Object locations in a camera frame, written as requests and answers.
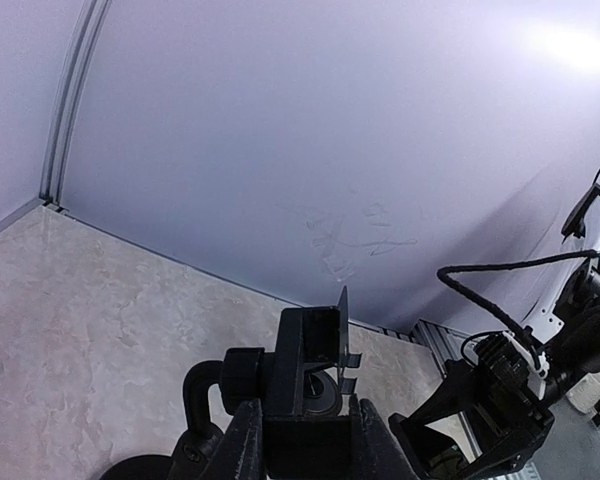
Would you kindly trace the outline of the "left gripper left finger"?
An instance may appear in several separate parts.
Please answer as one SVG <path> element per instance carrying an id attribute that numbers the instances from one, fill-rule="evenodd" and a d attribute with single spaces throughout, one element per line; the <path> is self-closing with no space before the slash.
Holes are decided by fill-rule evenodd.
<path id="1" fill-rule="evenodd" d="M 207 466 L 208 479 L 266 479 L 261 402 L 242 402 Z"/>

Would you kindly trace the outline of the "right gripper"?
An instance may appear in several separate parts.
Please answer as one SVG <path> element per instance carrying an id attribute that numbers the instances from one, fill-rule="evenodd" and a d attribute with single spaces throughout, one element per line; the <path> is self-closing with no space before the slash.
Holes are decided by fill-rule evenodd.
<path id="1" fill-rule="evenodd" d="M 512 334 L 461 344 L 437 389 L 389 427 L 421 479 L 490 479 L 520 471 L 543 445 L 554 416 L 544 404 L 550 373 L 540 349 Z"/>

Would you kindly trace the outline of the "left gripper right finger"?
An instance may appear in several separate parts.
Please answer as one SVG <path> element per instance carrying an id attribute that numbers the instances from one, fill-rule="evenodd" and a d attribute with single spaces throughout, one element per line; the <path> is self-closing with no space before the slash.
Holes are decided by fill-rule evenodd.
<path id="1" fill-rule="evenodd" d="M 417 479 L 376 407 L 353 394 L 349 399 L 351 479 Z"/>

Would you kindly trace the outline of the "black pole phone stand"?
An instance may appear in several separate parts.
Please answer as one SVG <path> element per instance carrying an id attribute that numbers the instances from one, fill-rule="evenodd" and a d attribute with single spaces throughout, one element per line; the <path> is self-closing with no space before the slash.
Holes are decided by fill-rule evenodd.
<path id="1" fill-rule="evenodd" d="M 282 312 L 271 352 L 231 348 L 222 360 L 193 366 L 182 387 L 187 428 L 172 454 L 125 459 L 104 478 L 208 479 L 207 466 L 239 406 L 258 399 L 266 479 L 349 479 L 350 418 L 303 413 L 303 315 L 309 309 Z"/>

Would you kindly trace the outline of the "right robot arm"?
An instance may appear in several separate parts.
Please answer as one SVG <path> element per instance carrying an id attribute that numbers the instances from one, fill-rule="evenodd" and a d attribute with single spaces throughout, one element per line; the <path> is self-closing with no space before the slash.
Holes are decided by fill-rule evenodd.
<path id="1" fill-rule="evenodd" d="M 438 279 L 499 320 L 499 331 L 466 338 L 446 377 L 411 415 L 389 419 L 423 479 L 488 479 L 521 470 L 544 444 L 552 406 L 581 379 L 600 373 L 600 183 L 565 220 L 568 252 L 541 258 L 554 277 L 523 322 L 460 281 L 466 265 Z"/>

